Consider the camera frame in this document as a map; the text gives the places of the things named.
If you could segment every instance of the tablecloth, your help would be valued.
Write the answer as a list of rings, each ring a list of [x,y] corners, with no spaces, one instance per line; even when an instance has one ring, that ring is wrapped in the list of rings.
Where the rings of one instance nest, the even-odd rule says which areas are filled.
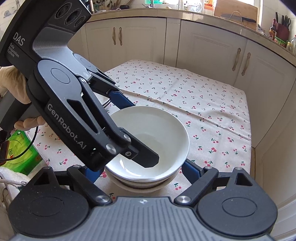
[[[250,119],[243,91],[185,69],[141,60],[128,61],[106,74],[135,105],[164,109],[183,123],[190,138],[188,158],[192,162],[201,167],[215,167],[221,172],[231,172],[238,166],[250,171]],[[109,114],[117,110],[112,103],[107,107]],[[26,132],[29,138],[34,136],[34,130]],[[48,125],[39,127],[34,146],[47,165],[56,171],[74,164],[84,165]],[[113,199],[143,196],[119,188],[105,172],[95,184]],[[166,187],[144,196],[174,199],[189,186],[180,168]]]

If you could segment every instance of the kitchen countertop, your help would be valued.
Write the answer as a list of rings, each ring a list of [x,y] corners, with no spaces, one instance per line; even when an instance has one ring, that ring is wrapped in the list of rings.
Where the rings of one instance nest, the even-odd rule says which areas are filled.
[[[283,59],[287,60],[289,63],[296,67],[296,57],[281,45],[277,44],[276,42],[270,40],[268,37],[263,36],[250,28],[215,16],[174,9],[136,8],[95,13],[92,15],[88,22],[113,18],[130,17],[178,18],[182,20],[189,20],[224,29],[226,31],[241,35],[266,47],[267,49],[273,51],[274,53],[281,56]]]

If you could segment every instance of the wooden cutting board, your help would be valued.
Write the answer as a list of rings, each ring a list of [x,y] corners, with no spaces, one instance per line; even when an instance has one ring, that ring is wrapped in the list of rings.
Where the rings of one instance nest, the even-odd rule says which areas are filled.
[[[214,16],[221,17],[223,14],[226,14],[230,17],[234,11],[240,12],[242,17],[250,18],[257,21],[258,8],[250,4],[240,2],[238,0],[217,0]],[[233,16],[235,15],[237,17],[241,17],[240,14],[235,12],[233,13]],[[246,20],[243,20],[242,22],[241,19],[235,19],[235,17],[233,16],[231,17],[230,21],[243,24],[243,26],[256,30],[256,23],[248,22]]]

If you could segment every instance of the camera lens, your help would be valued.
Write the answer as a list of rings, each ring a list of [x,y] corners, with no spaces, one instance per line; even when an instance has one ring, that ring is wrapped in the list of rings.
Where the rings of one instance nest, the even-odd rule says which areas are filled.
[[[65,14],[69,11],[70,8],[71,8],[71,3],[69,2],[61,6],[56,13],[56,19],[59,19],[65,16]]]
[[[79,10],[75,10],[74,12],[72,12],[66,19],[65,24],[70,24],[72,23],[80,14]]]
[[[82,24],[82,22],[84,21],[84,19],[85,19],[85,16],[79,18],[79,19],[77,20],[77,22],[74,24],[74,26],[77,27],[77,26],[79,26],[80,24]]]

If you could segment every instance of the white cord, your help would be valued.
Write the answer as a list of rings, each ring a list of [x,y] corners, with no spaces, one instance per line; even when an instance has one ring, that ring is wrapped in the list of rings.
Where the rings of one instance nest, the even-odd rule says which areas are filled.
[[[26,186],[27,184],[26,182],[17,182],[17,181],[1,179],[1,178],[0,178],[0,183],[17,185],[17,186]]]

